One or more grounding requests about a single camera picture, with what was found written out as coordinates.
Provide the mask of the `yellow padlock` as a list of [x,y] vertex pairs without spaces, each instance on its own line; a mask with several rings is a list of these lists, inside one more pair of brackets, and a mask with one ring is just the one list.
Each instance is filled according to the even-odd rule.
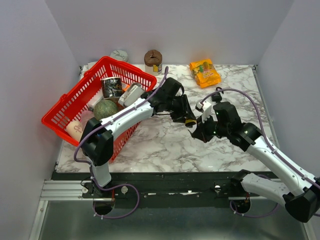
[[195,119],[186,119],[185,120],[185,125],[186,126],[193,126],[193,125],[196,125],[197,124],[197,121]]

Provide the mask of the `black padlock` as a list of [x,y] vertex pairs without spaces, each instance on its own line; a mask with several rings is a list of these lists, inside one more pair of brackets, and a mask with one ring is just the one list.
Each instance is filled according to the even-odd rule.
[[222,95],[224,94],[224,91],[222,91],[221,87],[216,87],[216,93],[214,93],[211,96],[211,100],[215,103],[220,103],[222,101]]

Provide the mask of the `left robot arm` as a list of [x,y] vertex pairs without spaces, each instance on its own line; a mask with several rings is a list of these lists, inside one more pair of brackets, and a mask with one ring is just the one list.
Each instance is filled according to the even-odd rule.
[[114,141],[139,122],[162,112],[172,121],[193,127],[197,121],[182,84],[174,78],[163,79],[153,91],[144,92],[133,104],[103,120],[90,119],[83,131],[78,148],[89,159],[89,169],[95,184],[93,191],[101,198],[111,191],[109,160],[114,154]]

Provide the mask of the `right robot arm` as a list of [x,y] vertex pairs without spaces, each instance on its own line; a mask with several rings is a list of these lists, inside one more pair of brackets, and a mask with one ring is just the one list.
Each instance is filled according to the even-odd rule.
[[213,137],[227,138],[231,144],[261,161],[281,181],[276,182],[247,170],[237,173],[230,191],[265,197],[283,207],[296,220],[306,223],[320,208],[320,179],[306,171],[276,148],[252,123],[243,123],[234,105],[200,101],[195,108],[202,114],[197,119],[193,138],[203,142]]

